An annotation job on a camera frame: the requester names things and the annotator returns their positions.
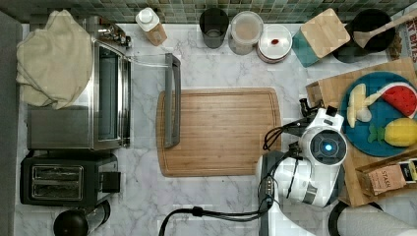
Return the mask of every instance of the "marble countertop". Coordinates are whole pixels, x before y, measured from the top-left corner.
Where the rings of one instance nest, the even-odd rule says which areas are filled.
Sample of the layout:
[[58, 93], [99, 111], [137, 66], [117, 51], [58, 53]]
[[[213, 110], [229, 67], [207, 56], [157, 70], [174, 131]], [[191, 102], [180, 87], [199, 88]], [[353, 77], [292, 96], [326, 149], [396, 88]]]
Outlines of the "marble countertop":
[[[294, 34], [299, 25], [285, 25]], [[384, 53], [367, 56], [361, 62], [343, 64], [332, 55], [309, 68], [302, 67], [294, 52], [277, 64], [263, 62], [255, 50], [235, 55], [227, 44], [209, 49], [203, 43], [197, 25], [164, 25], [168, 39], [152, 46], [138, 25], [120, 25], [133, 38], [129, 55], [146, 58], [172, 52], [181, 60], [182, 89], [274, 88], [278, 97], [281, 122], [302, 117], [299, 99], [307, 97], [305, 85], [319, 79], [381, 64]], [[122, 192], [110, 199], [111, 216], [90, 235], [157, 235], [164, 217], [180, 207], [200, 206], [208, 210], [242, 212], [258, 208], [255, 176], [165, 178], [159, 169], [155, 144], [155, 112], [158, 93], [163, 90], [162, 71], [134, 66], [132, 74], [132, 145], [114, 151], [122, 172]], [[26, 154], [26, 106], [20, 106], [18, 163]], [[282, 146], [294, 141], [284, 135]], [[415, 197], [399, 196], [381, 202], [384, 209], [406, 222], [416, 224]], [[286, 214], [316, 235], [328, 235], [326, 208], [283, 202]], [[15, 235], [53, 235], [52, 225], [65, 207], [24, 206], [16, 198]], [[181, 236], [255, 236], [258, 222], [235, 223], [190, 215], [171, 217], [165, 235]]]

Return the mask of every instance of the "cloth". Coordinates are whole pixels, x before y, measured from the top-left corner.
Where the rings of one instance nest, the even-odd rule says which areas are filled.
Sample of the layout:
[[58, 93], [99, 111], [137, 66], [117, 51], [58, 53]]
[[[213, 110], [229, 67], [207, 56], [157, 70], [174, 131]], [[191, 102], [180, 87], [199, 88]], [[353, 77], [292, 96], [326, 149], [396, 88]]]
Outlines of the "cloth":
[[45, 29], [20, 42], [17, 56], [17, 82], [31, 105], [70, 106], [91, 76], [90, 35], [65, 10], [51, 13]]

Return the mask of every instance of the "toy watermelon slice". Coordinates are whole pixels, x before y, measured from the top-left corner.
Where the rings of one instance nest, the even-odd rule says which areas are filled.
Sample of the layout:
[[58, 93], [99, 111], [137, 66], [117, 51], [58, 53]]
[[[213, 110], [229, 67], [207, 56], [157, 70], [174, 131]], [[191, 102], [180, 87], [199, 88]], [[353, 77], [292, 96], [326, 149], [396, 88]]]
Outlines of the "toy watermelon slice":
[[412, 119], [417, 112], [417, 92], [408, 83], [390, 83], [380, 89], [378, 94], [404, 116]]

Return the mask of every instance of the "wooden cutting board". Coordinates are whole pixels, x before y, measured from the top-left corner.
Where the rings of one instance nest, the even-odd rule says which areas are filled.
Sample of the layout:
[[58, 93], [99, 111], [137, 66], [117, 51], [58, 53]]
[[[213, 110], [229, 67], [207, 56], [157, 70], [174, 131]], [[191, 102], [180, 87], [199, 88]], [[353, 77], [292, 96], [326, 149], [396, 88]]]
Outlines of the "wooden cutting board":
[[[417, 78], [414, 71], [413, 61], [411, 58], [402, 58], [396, 61], [387, 62], [381, 65], [364, 68], [358, 71], [345, 73], [331, 78], [319, 80], [306, 86], [307, 94], [312, 105], [316, 105], [322, 100], [325, 106], [331, 105], [339, 107], [339, 103], [346, 94], [349, 86], [357, 79], [373, 72], [386, 71], [396, 73], [402, 76], [414, 86], [417, 86]], [[399, 189], [386, 192], [377, 197], [366, 196], [362, 193], [361, 185], [357, 175], [357, 169], [385, 160], [385, 157], [370, 156], [348, 142], [348, 153], [343, 162], [345, 168], [345, 184], [346, 191], [339, 199], [352, 207], [365, 205], [376, 202], [384, 198], [411, 191], [410, 189]], [[417, 145], [409, 147], [404, 153], [409, 153], [417, 149]]]
[[156, 142], [161, 172], [168, 177], [253, 175], [266, 153], [265, 134], [280, 126], [273, 88], [182, 90], [180, 144], [164, 148], [164, 98], [162, 92]]

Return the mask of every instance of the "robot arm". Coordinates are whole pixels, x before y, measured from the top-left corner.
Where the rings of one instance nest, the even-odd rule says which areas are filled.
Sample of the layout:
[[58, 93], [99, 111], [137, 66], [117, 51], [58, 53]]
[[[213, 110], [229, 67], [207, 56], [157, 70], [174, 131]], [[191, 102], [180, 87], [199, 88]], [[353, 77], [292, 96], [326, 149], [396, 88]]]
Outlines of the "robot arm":
[[[291, 150], [294, 147], [288, 153], [273, 150], [259, 159], [257, 178], [261, 186], [263, 178], [272, 176], [275, 187], [275, 204], [261, 218], [260, 236], [313, 235], [283, 214], [279, 200], [287, 198], [325, 207], [338, 195], [344, 179], [340, 166], [346, 156], [347, 145], [340, 134], [343, 117], [336, 111], [335, 108], [320, 108], [314, 118], [290, 123], [291, 127], [295, 125], [295, 129], [284, 132], [291, 131], [291, 134], [301, 137], [296, 151]], [[263, 192], [261, 187], [259, 200], [264, 198]]]

